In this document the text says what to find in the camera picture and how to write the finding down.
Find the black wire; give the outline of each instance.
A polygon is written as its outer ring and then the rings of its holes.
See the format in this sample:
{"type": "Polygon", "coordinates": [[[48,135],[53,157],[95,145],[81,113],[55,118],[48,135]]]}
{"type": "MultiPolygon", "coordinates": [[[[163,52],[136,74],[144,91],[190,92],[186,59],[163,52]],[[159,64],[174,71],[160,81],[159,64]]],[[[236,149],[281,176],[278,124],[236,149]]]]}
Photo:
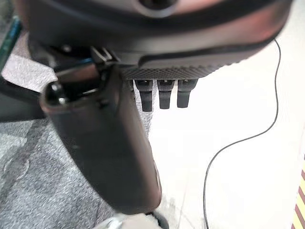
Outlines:
{"type": "Polygon", "coordinates": [[[205,178],[204,178],[204,185],[203,185],[203,213],[204,213],[204,221],[205,221],[206,229],[209,229],[209,224],[208,224],[208,220],[207,220],[207,216],[206,216],[205,188],[206,188],[206,181],[207,181],[207,178],[208,178],[209,170],[210,170],[210,167],[211,167],[213,161],[214,161],[214,160],[217,158],[217,156],[218,156],[222,151],[224,151],[226,148],[229,148],[229,147],[231,147],[231,146],[233,146],[233,145],[236,145],[236,144],[238,144],[238,143],[240,143],[240,142],[244,142],[244,141],[247,141],[247,140],[256,138],[256,137],[258,137],[258,136],[261,136],[261,135],[267,133],[267,132],[275,125],[275,123],[276,123],[276,121],[277,121],[279,105],[278,105],[278,95],[277,95],[276,79],[277,79],[278,69],[279,69],[280,63],[281,63],[282,52],[281,52],[281,47],[280,47],[280,45],[278,44],[277,40],[275,39],[274,41],[275,41],[275,43],[276,43],[276,45],[277,45],[277,47],[278,47],[278,51],[279,51],[279,59],[278,59],[278,64],[277,64],[277,68],[276,68],[276,72],[275,72],[275,77],[274,77],[274,88],[275,88],[275,97],[276,97],[276,114],[275,114],[275,119],[274,119],[273,123],[271,124],[271,126],[270,126],[268,129],[266,129],[265,131],[263,131],[263,132],[261,132],[261,133],[259,133],[259,134],[257,134],[257,135],[254,135],[254,136],[252,136],[252,137],[248,137],[248,138],[245,138],[245,139],[243,139],[243,140],[239,140],[239,141],[237,141],[237,142],[234,142],[234,143],[231,143],[231,144],[225,146],[224,148],[222,148],[221,150],[219,150],[219,151],[215,154],[215,156],[212,158],[212,160],[210,161],[209,166],[208,166],[208,168],[206,169],[205,178]]]}

